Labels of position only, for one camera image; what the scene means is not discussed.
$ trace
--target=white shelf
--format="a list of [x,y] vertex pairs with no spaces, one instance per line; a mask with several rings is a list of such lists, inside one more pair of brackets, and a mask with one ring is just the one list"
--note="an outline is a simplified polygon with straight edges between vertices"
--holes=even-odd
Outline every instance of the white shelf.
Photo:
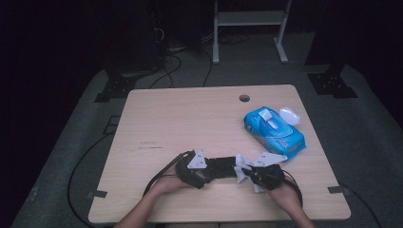
[[219,12],[218,26],[281,25],[283,14],[283,10]]

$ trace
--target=dark background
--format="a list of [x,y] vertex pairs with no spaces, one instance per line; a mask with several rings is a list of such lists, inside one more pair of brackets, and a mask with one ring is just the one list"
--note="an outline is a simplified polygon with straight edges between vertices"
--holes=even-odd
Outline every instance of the dark background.
[[[281,1],[236,1],[240,10]],[[220,6],[229,10],[230,0]],[[10,226],[92,77],[161,66],[153,28],[192,46],[212,31],[212,0],[0,3],[1,220]],[[307,65],[356,68],[403,125],[403,3],[294,0],[286,32],[316,31]]]

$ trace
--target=gray carpet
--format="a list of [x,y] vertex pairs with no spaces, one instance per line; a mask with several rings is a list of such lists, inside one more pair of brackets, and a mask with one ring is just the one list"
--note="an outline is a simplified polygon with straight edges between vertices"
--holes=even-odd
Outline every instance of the gray carpet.
[[[383,227],[400,227],[403,224],[402,129],[372,93],[365,78],[349,66],[344,67],[341,76],[358,98],[335,99],[316,94],[307,73],[321,72],[325,66],[304,66],[313,34],[284,35],[287,65],[279,61],[273,37],[273,34],[252,35],[247,42],[220,46],[221,62],[212,67],[205,86],[294,85],[336,178],[368,203]],[[211,45],[204,49],[211,55]],[[176,56],[181,58],[182,65],[171,74],[174,87],[202,86],[210,67],[207,55],[187,50]],[[168,71],[177,65],[175,58],[166,61]],[[148,89],[164,74],[161,70],[142,78],[136,88]],[[94,103],[106,82],[107,76],[101,71],[88,85],[12,227],[86,227],[68,207],[67,184],[75,165],[88,152],[75,171],[70,189],[73,207],[87,220],[91,193],[97,188],[113,140],[113,135],[106,136],[104,131],[110,117],[121,115],[125,105],[125,99]],[[154,87],[170,86],[165,77]],[[113,131],[113,124],[107,132]],[[105,138],[91,148],[102,137]],[[368,208],[356,195],[346,195],[346,199],[352,210],[350,218],[316,220],[317,227],[377,227]],[[294,225],[282,221],[278,227]]]

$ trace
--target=white lid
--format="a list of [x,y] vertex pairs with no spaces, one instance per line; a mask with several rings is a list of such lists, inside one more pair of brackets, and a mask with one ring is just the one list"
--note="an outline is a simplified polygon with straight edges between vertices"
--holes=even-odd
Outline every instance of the white lid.
[[299,115],[291,107],[282,107],[279,116],[289,125],[297,125],[300,121]]

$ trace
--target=small round hole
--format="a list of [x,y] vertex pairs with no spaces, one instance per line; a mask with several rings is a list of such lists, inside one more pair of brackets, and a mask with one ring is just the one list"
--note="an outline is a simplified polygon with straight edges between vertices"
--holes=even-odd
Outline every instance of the small round hole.
[[248,95],[242,94],[240,95],[240,101],[242,102],[249,102],[251,98]]

